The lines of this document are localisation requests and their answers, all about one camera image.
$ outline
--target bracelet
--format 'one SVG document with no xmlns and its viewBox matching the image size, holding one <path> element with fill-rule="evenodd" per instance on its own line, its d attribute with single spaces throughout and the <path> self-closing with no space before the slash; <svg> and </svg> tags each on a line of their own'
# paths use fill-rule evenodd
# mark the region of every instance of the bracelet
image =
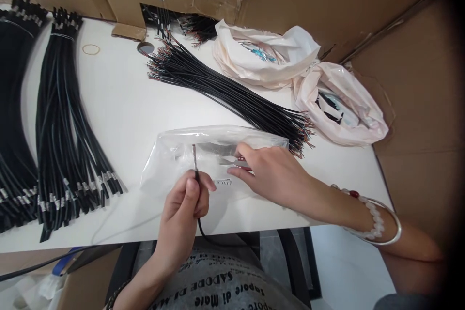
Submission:
<svg viewBox="0 0 465 310">
<path fill-rule="evenodd" d="M 127 284 L 131 282 L 131 279 L 127 280 L 125 283 L 123 283 L 120 288 L 118 288 L 115 293 L 113 293 L 113 295 L 110 297 L 110 299 L 108 300 L 108 303 L 107 303 L 107 306 L 105 307 L 106 310 L 113 310 L 113 306 L 115 305 L 115 301 L 116 301 L 116 298 L 118 297 L 118 295 L 121 293 L 121 291 L 123 290 L 124 287 L 127 286 Z"/>
<path fill-rule="evenodd" d="M 375 245 L 375 246 L 392 245 L 393 243 L 396 243 L 400 239 L 401 234 L 402 234 L 401 222 L 399 221 L 399 218 L 394 213 L 394 211 L 391 210 L 389 207 L 387 207 L 384 203 L 382 203 L 382 202 L 380 202 L 378 200 L 375 200 L 375 199 L 370 199 L 370 198 L 367 198 L 365 196 L 361 196 L 355 190 L 339 189 L 339 187 L 337 185 L 335 185 L 335 184 L 332 184 L 331 187 L 333 187 L 335 189 L 338 189 L 338 190 L 342 191 L 345 194 L 349 194 L 350 196 L 352 196 L 352 197 L 354 197 L 356 199 L 359 199 L 370 210 L 370 213 L 373 216 L 374 227 L 369 232 L 358 232 L 358 231 L 356 231 L 354 229 L 347 228 L 347 227 L 344 227 L 344 229 L 346 229 L 352 235 L 355 235 L 358 238 L 362 239 L 363 241 L 366 241 L 366 242 L 368 242 L 368 243 L 370 243 L 372 245 Z M 376 209 L 377 205 L 383 207 L 386 211 L 388 211 L 389 214 L 391 214 L 392 218 L 394 219 L 394 221 L 396 222 L 396 225 L 397 225 L 397 233 L 396 233 L 396 235 L 392 239 L 390 239 L 389 241 L 386 241 L 386 242 L 372 241 L 372 240 L 374 240 L 376 238 L 382 237 L 383 236 L 382 232 L 384 231 L 384 221 L 381 218 L 381 214 Z"/>
</svg>

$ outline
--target clear plastic bag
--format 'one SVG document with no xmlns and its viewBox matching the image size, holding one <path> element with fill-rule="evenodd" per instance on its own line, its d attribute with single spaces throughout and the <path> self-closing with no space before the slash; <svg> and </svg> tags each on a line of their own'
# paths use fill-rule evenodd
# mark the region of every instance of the clear plastic bag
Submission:
<svg viewBox="0 0 465 310">
<path fill-rule="evenodd" d="M 237 145 L 245 142 L 254 149 L 289 147 L 289 140 L 253 128 L 218 125 L 183 128 L 158 135 L 140 180 L 143 192 L 166 196 L 174 183 L 194 168 L 192 145 L 196 145 L 197 168 L 214 180 L 217 190 L 211 195 L 237 200 L 253 195 L 241 180 L 227 174 L 237 158 Z"/>
</svg>

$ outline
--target white plastic bag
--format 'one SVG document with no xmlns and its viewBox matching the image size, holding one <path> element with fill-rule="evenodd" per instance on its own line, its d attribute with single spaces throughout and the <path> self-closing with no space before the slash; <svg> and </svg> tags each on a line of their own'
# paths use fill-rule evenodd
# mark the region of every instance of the white plastic bag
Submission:
<svg viewBox="0 0 465 310">
<path fill-rule="evenodd" d="M 176 181 L 194 169 L 192 145 L 196 145 L 199 171 L 210 175 L 217 190 L 211 195 L 237 200 L 253 195 L 250 188 L 226 170 L 233 167 L 235 149 L 245 142 L 254 149 L 279 146 L 288 148 L 289 140 L 253 128 L 240 126 L 205 126 L 163 132 L 158 135 L 142 172 L 143 192 L 166 196 Z"/>
<path fill-rule="evenodd" d="M 243 79 L 252 85 L 268 88 L 286 87 L 317 61 L 320 46 L 301 27 L 290 28 L 283 36 L 255 29 L 227 25 L 224 20 L 215 25 L 218 38 L 213 46 L 213 57 L 224 73 Z M 250 40 L 271 46 L 287 62 L 276 64 L 262 61 L 237 40 Z"/>
<path fill-rule="evenodd" d="M 359 117 L 358 125 L 349 126 L 344 122 L 339 125 L 323 113 L 315 103 L 321 83 Z M 374 99 L 355 76 L 340 65 L 316 64 L 303 80 L 294 82 L 294 93 L 295 105 L 308 111 L 315 126 L 337 144 L 365 146 L 383 139 L 388 133 L 383 112 Z"/>
</svg>

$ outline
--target person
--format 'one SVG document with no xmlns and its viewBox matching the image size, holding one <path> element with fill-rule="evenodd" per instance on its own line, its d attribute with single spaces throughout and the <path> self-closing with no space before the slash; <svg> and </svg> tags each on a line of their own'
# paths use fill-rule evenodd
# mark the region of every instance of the person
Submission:
<svg viewBox="0 0 465 310">
<path fill-rule="evenodd" d="M 373 215 L 364 202 L 309 175 L 287 150 L 278 147 L 254 150 L 240 143 L 237 153 L 246 159 L 253 174 L 236 167 L 229 168 L 228 173 L 264 198 L 328 224 L 359 232 L 373 228 Z M 233 248 L 197 246 L 197 218 L 208 213 L 209 191 L 216 189 L 207 173 L 200 172 L 199 182 L 190 170 L 174 185 L 166 197 L 153 255 L 127 285 L 115 292 L 107 308 L 307 309 L 289 290 L 268 277 L 253 259 L 246 261 L 231 255 Z M 382 237 L 373 241 L 389 241 L 397 233 L 396 221 L 386 209 L 377 209 L 384 221 L 384 231 Z M 432 269 L 440 269 L 442 253 L 424 232 L 403 219 L 400 223 L 400 239 L 379 246 L 379 250 L 388 267 L 389 263 L 401 261 L 398 270 L 413 274 L 409 278 L 399 272 L 392 274 L 397 289 L 430 293 L 439 275 Z M 418 303 L 418 300 L 418 297 L 388 296 L 376 308 L 401 309 L 403 305 L 411 309 L 412 301 Z"/>
</svg>

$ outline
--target hand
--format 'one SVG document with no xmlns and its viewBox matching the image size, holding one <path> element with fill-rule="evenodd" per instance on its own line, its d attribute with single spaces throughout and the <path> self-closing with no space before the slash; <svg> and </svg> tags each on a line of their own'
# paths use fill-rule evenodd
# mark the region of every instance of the hand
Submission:
<svg viewBox="0 0 465 310">
<path fill-rule="evenodd" d="M 313 219 L 325 220 L 329 208 L 325 193 L 331 188 L 310 176 L 287 149 L 254 150 L 240 143 L 236 155 L 246 159 L 253 174 L 235 167 L 228 173 L 242 179 L 255 193 Z"/>
<path fill-rule="evenodd" d="M 216 190 L 208 174 L 199 172 L 199 177 L 200 188 L 194 171 L 187 171 L 166 197 L 153 256 L 162 263 L 166 276 L 175 273 L 190 255 L 197 231 L 197 218 L 208 213 L 208 190 Z"/>
</svg>

